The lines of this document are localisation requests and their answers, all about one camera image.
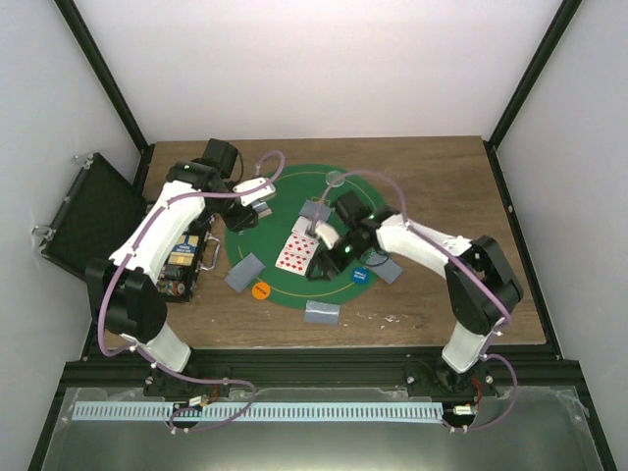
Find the nine of diamonds card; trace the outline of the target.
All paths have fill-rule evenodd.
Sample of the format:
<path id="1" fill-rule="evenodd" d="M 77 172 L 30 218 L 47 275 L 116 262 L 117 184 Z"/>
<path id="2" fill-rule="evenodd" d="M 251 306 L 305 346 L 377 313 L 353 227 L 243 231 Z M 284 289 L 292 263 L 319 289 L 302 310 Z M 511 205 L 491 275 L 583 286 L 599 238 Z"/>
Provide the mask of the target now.
<path id="1" fill-rule="evenodd" d="M 275 267 L 298 276 L 304 276 L 313 254 L 310 251 L 282 250 L 275 262 Z"/>

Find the blue small blind button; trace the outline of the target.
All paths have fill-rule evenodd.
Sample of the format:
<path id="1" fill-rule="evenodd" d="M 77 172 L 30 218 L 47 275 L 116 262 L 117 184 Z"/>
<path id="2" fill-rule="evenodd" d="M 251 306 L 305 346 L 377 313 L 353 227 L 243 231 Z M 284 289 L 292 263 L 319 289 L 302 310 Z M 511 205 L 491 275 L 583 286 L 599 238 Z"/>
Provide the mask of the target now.
<path id="1" fill-rule="evenodd" d="M 364 267 L 354 268 L 351 272 L 351 281 L 356 285 L 366 285 L 369 282 L 369 279 L 369 270 Z"/>

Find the cards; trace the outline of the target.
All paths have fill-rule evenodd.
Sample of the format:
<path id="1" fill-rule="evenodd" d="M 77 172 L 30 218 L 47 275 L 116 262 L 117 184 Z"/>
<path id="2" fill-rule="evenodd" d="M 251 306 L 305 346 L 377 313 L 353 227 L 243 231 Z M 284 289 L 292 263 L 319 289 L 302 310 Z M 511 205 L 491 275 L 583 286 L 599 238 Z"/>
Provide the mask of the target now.
<path id="1" fill-rule="evenodd" d="M 304 321 L 312 324 L 337 326 L 340 319 L 340 306 L 315 300 L 307 300 Z"/>
<path id="2" fill-rule="evenodd" d="M 393 284 L 403 272 L 389 257 L 368 261 L 367 268 L 388 285 Z"/>

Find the low red diamonds card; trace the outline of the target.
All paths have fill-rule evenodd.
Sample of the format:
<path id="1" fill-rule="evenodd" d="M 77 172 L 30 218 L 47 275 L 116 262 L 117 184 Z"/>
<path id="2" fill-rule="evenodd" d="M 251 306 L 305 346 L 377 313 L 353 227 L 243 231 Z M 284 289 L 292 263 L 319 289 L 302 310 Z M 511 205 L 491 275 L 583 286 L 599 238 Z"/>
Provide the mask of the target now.
<path id="1" fill-rule="evenodd" d="M 309 236 L 312 221 L 306 217 L 300 216 L 291 228 L 291 232 L 298 236 Z"/>

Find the dealt blue patterned card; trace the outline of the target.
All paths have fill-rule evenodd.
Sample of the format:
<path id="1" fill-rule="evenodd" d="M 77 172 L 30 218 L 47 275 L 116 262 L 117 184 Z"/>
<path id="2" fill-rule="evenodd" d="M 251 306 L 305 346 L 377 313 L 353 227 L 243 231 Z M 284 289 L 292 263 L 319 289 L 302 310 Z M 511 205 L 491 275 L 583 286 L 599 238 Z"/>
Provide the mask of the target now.
<path id="1" fill-rule="evenodd" d="M 243 292 L 265 268 L 265 264 L 255 254 L 249 253 L 231 268 L 225 282 L 234 291 Z"/>

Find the orange big blind button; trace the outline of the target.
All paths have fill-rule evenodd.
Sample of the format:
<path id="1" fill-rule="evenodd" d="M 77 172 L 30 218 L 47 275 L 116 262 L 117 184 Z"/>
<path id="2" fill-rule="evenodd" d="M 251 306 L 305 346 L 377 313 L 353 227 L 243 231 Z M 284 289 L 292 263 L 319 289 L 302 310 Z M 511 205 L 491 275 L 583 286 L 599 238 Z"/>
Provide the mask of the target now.
<path id="1" fill-rule="evenodd" d="M 257 282 L 251 288 L 251 294 L 257 300 L 268 299 L 271 292 L 272 292 L 272 288 L 265 282 Z"/>

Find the clear acrylic dealer button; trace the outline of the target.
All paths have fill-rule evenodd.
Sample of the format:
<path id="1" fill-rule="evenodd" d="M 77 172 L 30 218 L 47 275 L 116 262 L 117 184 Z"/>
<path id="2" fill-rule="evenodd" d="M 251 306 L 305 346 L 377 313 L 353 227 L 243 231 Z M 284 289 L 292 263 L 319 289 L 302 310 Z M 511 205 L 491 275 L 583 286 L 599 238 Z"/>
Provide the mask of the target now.
<path id="1" fill-rule="evenodd" d="M 335 188 L 343 186 L 344 184 L 344 173 L 341 171 L 330 171 L 326 174 L 326 185 Z"/>

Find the deck of grey cards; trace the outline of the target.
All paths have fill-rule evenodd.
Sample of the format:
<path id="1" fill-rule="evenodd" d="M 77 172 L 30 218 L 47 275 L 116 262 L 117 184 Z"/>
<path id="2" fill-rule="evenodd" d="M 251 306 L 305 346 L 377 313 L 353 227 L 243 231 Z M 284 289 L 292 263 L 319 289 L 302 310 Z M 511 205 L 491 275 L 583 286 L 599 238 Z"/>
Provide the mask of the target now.
<path id="1" fill-rule="evenodd" d="M 268 217 L 272 214 L 272 209 L 268 205 L 259 205 L 255 207 L 255 211 L 259 219 Z"/>

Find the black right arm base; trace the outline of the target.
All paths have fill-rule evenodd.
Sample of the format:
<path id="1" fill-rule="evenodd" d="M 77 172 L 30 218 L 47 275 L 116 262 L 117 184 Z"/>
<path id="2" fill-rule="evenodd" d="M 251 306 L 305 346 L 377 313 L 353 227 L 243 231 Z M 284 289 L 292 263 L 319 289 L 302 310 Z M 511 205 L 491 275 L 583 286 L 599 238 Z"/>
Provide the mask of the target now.
<path id="1" fill-rule="evenodd" d="M 486 382 L 488 375 L 488 368 L 479 365 L 465 373 L 456 373 L 439 355 L 410 356 L 403 370 L 409 393 L 432 398 L 471 398 L 476 393 L 493 396 L 496 388 Z"/>

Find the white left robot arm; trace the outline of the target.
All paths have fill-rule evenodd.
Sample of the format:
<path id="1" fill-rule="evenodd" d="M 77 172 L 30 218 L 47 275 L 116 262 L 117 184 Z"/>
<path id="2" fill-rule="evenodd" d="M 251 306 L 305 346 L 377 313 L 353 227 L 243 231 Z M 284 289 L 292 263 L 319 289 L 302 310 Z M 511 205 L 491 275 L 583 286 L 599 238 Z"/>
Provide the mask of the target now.
<path id="1" fill-rule="evenodd" d="M 168 325 L 167 304 L 157 289 L 162 267 L 176 243 L 201 215 L 219 216 L 229 230 L 255 227 L 254 205 L 275 192 L 279 167 L 265 178 L 234 183 L 233 168 L 240 153 L 226 141 L 213 139 L 209 150 L 192 161 L 179 161 L 168 172 L 148 214 L 111 255 L 93 259 L 85 280 L 97 341 L 107 357 L 122 353 L 107 347 L 104 334 L 124 340 L 124 349 L 143 353 L 155 368 L 168 371 L 166 384 L 177 395 L 193 394 L 199 370 L 188 364 L 192 349 Z"/>

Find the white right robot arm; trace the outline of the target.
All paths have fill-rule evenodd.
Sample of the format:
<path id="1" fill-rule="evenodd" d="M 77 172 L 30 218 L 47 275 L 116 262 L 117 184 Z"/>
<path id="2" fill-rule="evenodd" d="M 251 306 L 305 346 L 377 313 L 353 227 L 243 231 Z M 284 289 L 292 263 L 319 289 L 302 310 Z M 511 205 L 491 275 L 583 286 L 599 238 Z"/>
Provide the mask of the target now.
<path id="1" fill-rule="evenodd" d="M 455 326 L 436 371 L 439 389 L 449 395 L 471 383 L 472 368 L 488 358 L 493 338 L 510 324 L 524 295 L 504 252 L 491 237 L 469 239 L 420 225 L 390 206 L 371 209 L 354 191 L 332 204 L 345 227 L 339 233 L 320 219 L 322 204 L 307 219 L 305 233 L 323 242 L 306 278 L 330 281 L 369 251 L 380 250 L 413 261 L 445 280 Z"/>

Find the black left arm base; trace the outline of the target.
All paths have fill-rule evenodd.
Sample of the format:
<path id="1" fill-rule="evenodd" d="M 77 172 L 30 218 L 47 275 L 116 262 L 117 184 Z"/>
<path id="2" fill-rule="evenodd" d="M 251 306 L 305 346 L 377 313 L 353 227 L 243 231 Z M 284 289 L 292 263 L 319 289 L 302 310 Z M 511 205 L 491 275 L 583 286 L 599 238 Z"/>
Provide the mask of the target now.
<path id="1" fill-rule="evenodd" d="M 183 374 L 191 378 L 203 380 L 221 380 L 233 375 L 233 368 L 227 364 L 218 364 L 209 367 L 207 365 L 187 367 Z M 144 367 L 141 369 L 144 377 L 143 392 L 145 396 L 162 396 L 167 399 L 186 399 L 193 396 L 207 394 L 220 395 L 224 392 L 224 386 L 201 385 L 184 381 L 173 377 L 159 369 Z"/>

